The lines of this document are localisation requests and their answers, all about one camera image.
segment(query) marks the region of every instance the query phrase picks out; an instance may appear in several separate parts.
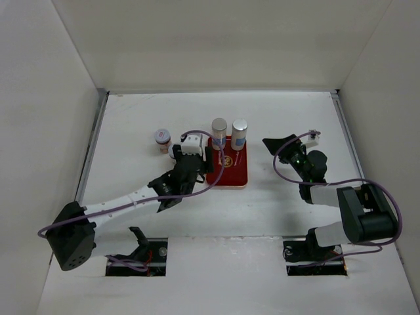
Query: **bottle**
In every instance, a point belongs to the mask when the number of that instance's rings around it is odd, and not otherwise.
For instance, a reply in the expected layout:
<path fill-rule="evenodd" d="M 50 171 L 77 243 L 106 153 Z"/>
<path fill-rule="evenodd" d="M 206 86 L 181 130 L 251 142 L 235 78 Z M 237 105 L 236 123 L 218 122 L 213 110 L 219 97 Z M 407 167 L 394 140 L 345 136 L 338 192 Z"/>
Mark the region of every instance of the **bottle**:
<path fill-rule="evenodd" d="M 226 120 L 223 118 L 216 118 L 211 123 L 211 128 L 213 130 L 213 136 L 217 139 L 219 144 L 222 144 L 222 148 L 224 149 L 224 146 L 226 146 L 226 130 L 228 128 Z M 213 149 L 220 151 L 217 142 L 215 143 L 215 141 L 212 139 L 211 145 Z"/>
<path fill-rule="evenodd" d="M 240 151 L 245 145 L 246 136 L 247 136 L 248 123 L 246 120 L 240 118 L 235 119 L 232 124 L 232 139 L 230 141 L 230 146 L 235 151 Z"/>
<path fill-rule="evenodd" d="M 168 153 L 168 148 L 172 144 L 171 135 L 167 129 L 158 129 L 155 132 L 156 143 L 159 144 L 159 149 L 161 153 Z"/>

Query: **white wall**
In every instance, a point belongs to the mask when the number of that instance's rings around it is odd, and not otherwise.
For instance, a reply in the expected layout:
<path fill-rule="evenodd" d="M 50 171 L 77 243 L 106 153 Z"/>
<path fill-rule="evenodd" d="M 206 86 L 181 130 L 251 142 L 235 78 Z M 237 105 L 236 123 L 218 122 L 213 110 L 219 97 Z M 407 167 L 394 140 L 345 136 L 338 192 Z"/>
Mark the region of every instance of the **white wall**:
<path fill-rule="evenodd" d="M 390 0 L 53 0 L 96 86 L 341 87 Z"/>
<path fill-rule="evenodd" d="M 50 0 L 0 1 L 0 43 L 0 312 L 35 314 L 97 93 Z"/>
<path fill-rule="evenodd" d="M 363 170 L 382 182 L 404 216 L 398 242 L 420 301 L 420 1 L 393 0 L 340 96 Z"/>

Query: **white connector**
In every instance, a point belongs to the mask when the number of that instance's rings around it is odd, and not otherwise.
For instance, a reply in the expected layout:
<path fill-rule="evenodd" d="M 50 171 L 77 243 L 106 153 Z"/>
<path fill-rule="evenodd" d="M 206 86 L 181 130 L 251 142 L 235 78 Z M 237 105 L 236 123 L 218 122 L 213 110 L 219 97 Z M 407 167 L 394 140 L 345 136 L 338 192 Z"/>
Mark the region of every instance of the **white connector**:
<path fill-rule="evenodd" d="M 203 135 L 197 135 L 195 133 L 186 136 L 184 142 L 181 142 L 182 154 L 199 154 L 203 155 Z"/>
<path fill-rule="evenodd" d="M 320 136 L 313 134 L 313 135 L 308 135 L 308 141 L 304 144 L 306 146 L 307 149 L 309 148 L 313 148 L 314 146 L 319 145 L 320 143 Z"/>

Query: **silver can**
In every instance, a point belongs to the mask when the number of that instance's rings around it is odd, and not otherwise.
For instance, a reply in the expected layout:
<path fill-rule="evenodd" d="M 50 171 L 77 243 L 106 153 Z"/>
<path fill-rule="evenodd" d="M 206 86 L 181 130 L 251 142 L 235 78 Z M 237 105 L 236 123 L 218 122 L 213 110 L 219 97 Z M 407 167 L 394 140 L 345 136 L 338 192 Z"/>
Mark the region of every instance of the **silver can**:
<path fill-rule="evenodd" d="M 223 118 L 216 118 L 211 123 L 211 129 L 213 130 L 213 136 L 217 139 L 217 142 L 215 142 L 213 139 L 211 141 L 211 145 L 213 149 L 220 151 L 219 146 L 217 143 L 222 145 L 222 148 L 224 149 L 224 146 L 226 146 L 226 130 L 228 128 L 228 124 L 226 120 Z"/>
<path fill-rule="evenodd" d="M 230 146 L 235 151 L 240 151 L 245 145 L 246 136 L 247 136 L 248 123 L 246 120 L 239 118 L 235 119 L 232 124 L 232 140 L 230 141 Z"/>

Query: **yellow logo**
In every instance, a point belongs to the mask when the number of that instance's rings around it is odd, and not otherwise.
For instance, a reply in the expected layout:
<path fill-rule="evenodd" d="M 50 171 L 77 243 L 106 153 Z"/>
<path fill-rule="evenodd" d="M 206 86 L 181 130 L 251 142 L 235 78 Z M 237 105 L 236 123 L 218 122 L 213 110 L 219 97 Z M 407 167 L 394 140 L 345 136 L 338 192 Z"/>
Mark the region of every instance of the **yellow logo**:
<path fill-rule="evenodd" d="M 234 160 L 230 156 L 224 157 L 224 166 L 231 167 L 234 164 Z"/>

